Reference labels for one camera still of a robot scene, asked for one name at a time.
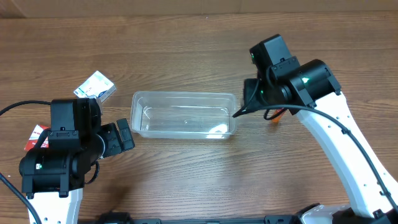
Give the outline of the orange bottle white cap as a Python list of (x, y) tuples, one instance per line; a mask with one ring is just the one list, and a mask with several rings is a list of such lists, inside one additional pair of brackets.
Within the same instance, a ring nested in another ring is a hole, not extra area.
[(273, 123), (278, 123), (281, 117), (284, 115), (285, 111), (286, 111), (285, 108), (275, 110), (274, 114), (270, 117), (271, 121)]

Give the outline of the white medicine box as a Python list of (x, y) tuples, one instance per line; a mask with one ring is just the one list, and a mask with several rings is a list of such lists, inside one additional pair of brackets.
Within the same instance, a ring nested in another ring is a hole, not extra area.
[(103, 103), (115, 91), (115, 84), (97, 70), (74, 91), (74, 94), (79, 98), (95, 96)]

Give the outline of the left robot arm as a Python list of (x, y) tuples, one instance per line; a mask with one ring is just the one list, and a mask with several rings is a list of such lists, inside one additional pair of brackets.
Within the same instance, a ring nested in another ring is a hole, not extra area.
[(102, 124), (94, 98), (53, 100), (51, 125), (21, 159), (31, 223), (77, 223), (85, 175), (100, 159), (134, 148), (126, 119)]

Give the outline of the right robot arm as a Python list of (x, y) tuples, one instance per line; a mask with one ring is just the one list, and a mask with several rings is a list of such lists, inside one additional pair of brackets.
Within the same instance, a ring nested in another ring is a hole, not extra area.
[(358, 128), (331, 69), (319, 59), (300, 64), (278, 34), (249, 52), (257, 76), (244, 81), (244, 104), (238, 115), (261, 110), (264, 119), (275, 120), (285, 112), (291, 113), (317, 140), (349, 198), (347, 205), (316, 203), (290, 220), (396, 223), (397, 181)]

